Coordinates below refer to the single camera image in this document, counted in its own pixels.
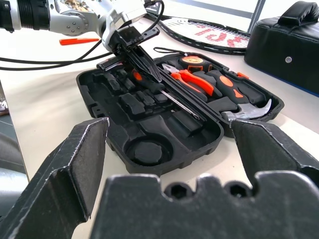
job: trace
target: claw hammer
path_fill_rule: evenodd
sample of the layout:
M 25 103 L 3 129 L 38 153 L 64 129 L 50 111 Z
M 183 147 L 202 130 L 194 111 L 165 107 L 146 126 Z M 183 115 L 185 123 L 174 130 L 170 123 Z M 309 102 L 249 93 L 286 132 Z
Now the claw hammer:
M 216 86 L 221 91 L 224 96 L 228 96 L 229 99 L 237 104 L 240 109 L 240 112 L 233 113 L 233 112 L 222 112 L 222 116 L 227 121 L 232 121 L 234 119 L 256 119 L 266 115 L 271 107 L 272 100 L 269 99 L 267 104 L 262 107 L 258 108 L 252 105 L 249 102 L 249 99 L 240 93 L 236 83 L 225 77 L 220 73 L 218 70 L 213 70 L 207 72 L 208 76 L 213 76 L 216 80 Z

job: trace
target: white table surface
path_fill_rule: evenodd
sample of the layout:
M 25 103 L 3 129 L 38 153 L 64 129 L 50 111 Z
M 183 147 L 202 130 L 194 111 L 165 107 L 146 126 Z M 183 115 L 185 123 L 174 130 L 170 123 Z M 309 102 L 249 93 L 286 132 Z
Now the white table surface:
M 146 27 L 147 25 L 138 23 L 138 28 Z M 81 37 L 93 36 L 95 37 L 95 34 L 89 33 Z M 27 60 L 73 60 L 94 45 L 88 43 L 62 47 L 58 42 L 61 38 L 64 37 L 45 31 L 22 30 L 14 34 L 2 33 L 1 56 Z M 319 158 L 317 150 L 319 135 L 307 128 L 319 131 L 316 125 L 319 116 L 318 98 L 249 67 L 244 63 L 242 56 L 204 52 L 181 45 L 164 33 L 143 43 L 142 46 L 152 57 L 162 56 L 153 51 L 155 46 L 204 53 L 233 71 L 248 75 L 251 80 L 279 96 L 286 104 L 282 114 L 271 123 L 279 126 L 303 149 Z M 105 52 L 105 49 L 99 46 L 92 56 Z M 46 156 L 66 138 L 75 124 L 91 118 L 75 78 L 81 72 L 94 68 L 98 62 L 100 60 L 45 71 L 0 71 L 0 79 L 29 178 L 33 177 Z M 1 65 L 13 66 L 10 63 L 1 63 Z M 223 184 L 229 180 L 240 180 L 250 184 L 234 140 L 226 137 L 211 155 L 194 161 L 184 169 L 163 175 L 161 183 L 165 187 L 170 182 L 182 181 L 195 187 L 195 179 L 202 173 L 220 178 Z M 128 174 L 128 172 L 116 153 L 107 146 L 103 178 L 96 202 L 100 200 L 106 177 L 114 174 Z M 92 218 L 95 217 L 97 205 L 98 203 L 95 205 Z M 73 238 L 88 238 L 92 221 L 80 225 L 75 230 Z

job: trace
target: black cable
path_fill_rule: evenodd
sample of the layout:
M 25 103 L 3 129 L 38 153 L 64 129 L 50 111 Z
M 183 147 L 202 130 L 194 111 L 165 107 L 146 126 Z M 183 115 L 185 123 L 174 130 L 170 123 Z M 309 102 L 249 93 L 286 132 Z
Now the black cable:
M 149 31 L 152 28 L 154 28 L 158 22 L 160 21 L 161 17 L 163 16 L 164 13 L 164 2 L 162 0 L 155 0 L 153 4 L 159 2 L 161 4 L 161 11 L 157 17 L 157 19 L 155 20 L 155 22 L 153 22 L 153 24 L 146 30 Z M 96 47 L 98 47 L 99 44 L 101 44 L 102 40 L 99 40 L 88 52 L 86 52 L 83 56 L 81 56 L 80 58 L 73 60 L 73 61 L 27 61 L 27 60 L 18 60 L 18 59 L 9 59 L 9 58 L 3 58 L 0 57 L 0 61 L 5 61 L 5 62 L 12 62 L 12 63 L 22 63 L 22 64 L 38 64 L 38 65 L 47 65 L 47 64 L 57 64 L 54 66 L 44 66 L 44 67 L 27 67 L 27 68 L 9 68 L 9 67 L 0 67 L 0 70 L 4 70 L 4 71 L 36 71 L 36 70 L 47 70 L 47 69 L 54 69 L 54 68 L 59 68 L 59 67 L 64 67 L 64 66 L 69 66 L 75 63 L 82 63 L 82 62 L 88 62 L 88 61 L 93 61 L 96 59 L 100 59 L 106 56 L 110 56 L 112 55 L 112 52 L 100 55 L 100 56 L 96 56 L 96 57 L 92 57 L 92 58 L 88 58 L 88 59 L 83 59 L 85 58 L 87 55 L 89 55 Z
M 93 60 L 97 60 L 103 57 L 107 57 L 112 55 L 112 52 L 100 55 L 100 56 L 96 56 L 96 57 L 92 57 L 92 58 L 88 58 L 82 61 L 74 61 L 72 63 L 69 64 L 60 64 L 60 65 L 54 65 L 54 66 L 43 66 L 43 67 L 27 67 L 27 68 L 8 68 L 8 67 L 0 67 L 0 70 L 3 71 L 37 71 L 37 70 L 47 70 L 47 69 L 53 69 L 53 68 L 58 68 L 58 67 L 64 67 L 64 66 L 69 66 L 72 65 L 74 63 L 80 63 L 80 62 L 88 62 L 88 61 L 93 61 Z
M 99 44 L 101 44 L 101 40 L 98 41 L 88 52 L 86 52 L 83 56 L 79 57 L 78 59 L 74 60 L 74 61 L 64 61 L 63 63 L 64 64 L 59 64 L 59 65 L 55 65 L 55 66 L 44 66 L 44 67 L 28 67 L 28 68 L 8 68 L 8 67 L 0 67 L 0 70 L 3 70 L 3 71 L 36 71 L 36 70 L 47 70 L 47 69 L 54 69 L 54 68 L 59 68 L 59 67 L 64 67 L 64 66 L 69 66 L 69 65 L 72 65 L 74 63 L 81 63 L 81 62 L 87 62 L 87 61 L 93 61 L 93 60 L 96 60 L 96 59 L 100 59 L 100 58 L 103 58 L 103 57 L 107 57 L 107 56 L 110 56 L 112 55 L 113 53 L 112 52 L 109 52 L 109 53 L 106 53 L 106 54 L 103 54 L 103 55 L 100 55 L 100 56 L 96 56 L 96 57 L 92 57 L 92 58 L 89 58 L 89 59 L 85 59 L 85 60 L 82 60 L 84 57 L 86 57 L 87 55 L 89 55 L 95 48 L 98 47 Z
M 12 62 L 12 63 L 22 63 L 22 64 L 38 64 L 38 65 L 51 65 L 51 64 L 71 64 L 73 63 L 81 63 L 85 61 L 83 60 L 87 55 L 89 55 L 92 51 L 95 50 L 100 44 L 102 40 L 99 40 L 88 52 L 86 52 L 83 56 L 76 60 L 72 61 L 27 61 L 27 60 L 17 60 L 17 59 L 9 59 L 9 58 L 3 58 L 0 57 L 0 61 L 5 61 L 5 62 Z
M 153 24 L 148 29 L 146 29 L 144 32 L 149 31 L 153 27 L 155 27 L 159 23 L 161 17 L 164 14 L 164 7 L 165 7 L 164 2 L 162 0 L 155 0 L 153 4 L 155 4 L 157 2 L 159 2 L 161 4 L 161 10 L 160 10 L 159 16 L 156 18 L 155 22 L 153 22 Z

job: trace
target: wall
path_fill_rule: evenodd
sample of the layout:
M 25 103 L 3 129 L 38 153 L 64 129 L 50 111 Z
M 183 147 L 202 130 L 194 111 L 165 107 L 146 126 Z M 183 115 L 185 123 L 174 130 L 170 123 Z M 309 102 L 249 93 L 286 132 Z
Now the wall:
M 309 2 L 317 2 L 319 0 L 305 0 Z M 266 0 L 263 11 L 259 19 L 265 19 L 275 16 L 281 16 L 288 8 L 290 8 L 298 0 Z
M 241 11 L 254 12 L 258 0 L 193 0 Z
M 244 1 L 256 2 L 256 0 L 244 0 Z M 164 0 L 164 3 L 165 3 L 164 15 L 194 18 L 199 20 L 216 22 L 219 24 L 238 28 L 243 31 L 247 31 L 249 27 L 250 19 L 248 18 L 234 16 L 231 14 L 222 13 L 218 11 L 207 10 L 207 9 L 196 7 L 196 6 L 174 2 L 172 0 Z M 226 4 L 218 4 L 218 5 L 228 7 Z

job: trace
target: orange tape measure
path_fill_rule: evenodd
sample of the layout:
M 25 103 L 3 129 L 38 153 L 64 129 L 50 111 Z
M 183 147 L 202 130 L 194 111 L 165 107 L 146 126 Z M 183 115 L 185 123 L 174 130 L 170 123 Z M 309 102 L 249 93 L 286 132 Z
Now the orange tape measure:
M 180 58 L 179 64 L 189 72 L 204 71 L 208 72 L 213 69 L 213 65 L 198 56 L 185 56 Z

